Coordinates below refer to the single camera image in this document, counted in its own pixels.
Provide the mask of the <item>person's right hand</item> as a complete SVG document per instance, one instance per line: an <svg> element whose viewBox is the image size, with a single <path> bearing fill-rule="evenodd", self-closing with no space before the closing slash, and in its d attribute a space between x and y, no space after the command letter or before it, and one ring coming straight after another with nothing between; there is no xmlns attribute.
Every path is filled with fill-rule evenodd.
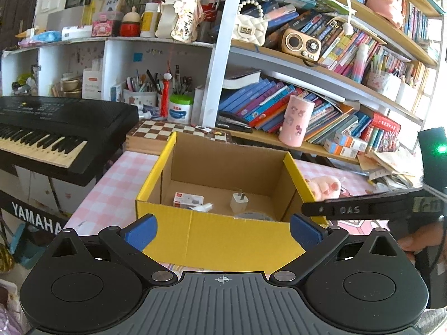
<svg viewBox="0 0 447 335"><path fill-rule="evenodd" d="M425 225L413 234L397 241L398 245L405 251L408 259L414 264L416 253L426 247L438 247L443 239L443 223L433 222Z"/></svg>

